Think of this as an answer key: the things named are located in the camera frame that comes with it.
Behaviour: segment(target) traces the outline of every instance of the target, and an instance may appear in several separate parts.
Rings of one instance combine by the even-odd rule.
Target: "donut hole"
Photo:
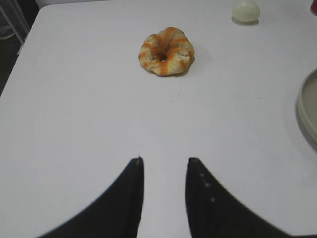
[[[162,56],[161,58],[160,58],[160,61],[161,62],[165,62],[167,60],[167,56],[166,55],[164,55],[164,56]]]

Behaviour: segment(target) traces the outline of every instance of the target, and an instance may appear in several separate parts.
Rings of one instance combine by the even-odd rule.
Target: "glazed donut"
[[[193,61],[194,55],[194,47],[184,32],[168,27],[145,39],[139,61],[147,71],[164,76],[184,72]]]

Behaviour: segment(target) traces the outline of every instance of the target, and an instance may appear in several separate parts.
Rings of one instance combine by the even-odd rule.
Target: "small white ball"
[[[255,21],[260,14],[259,6],[253,0],[237,0],[232,10],[233,17],[242,22]]]

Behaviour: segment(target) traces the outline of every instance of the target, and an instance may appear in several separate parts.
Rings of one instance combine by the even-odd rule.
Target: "gray plate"
[[[317,70],[305,79],[297,99],[299,118],[317,143]]]

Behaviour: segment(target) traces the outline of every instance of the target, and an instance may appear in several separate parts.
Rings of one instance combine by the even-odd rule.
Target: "white table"
[[[31,238],[94,201],[145,160],[139,238],[189,238],[187,159],[199,157],[255,213],[317,233],[317,153],[295,102],[317,67],[311,0],[114,0],[44,7],[0,98],[0,237]],[[182,29],[196,59],[181,77],[139,66],[144,39]]]

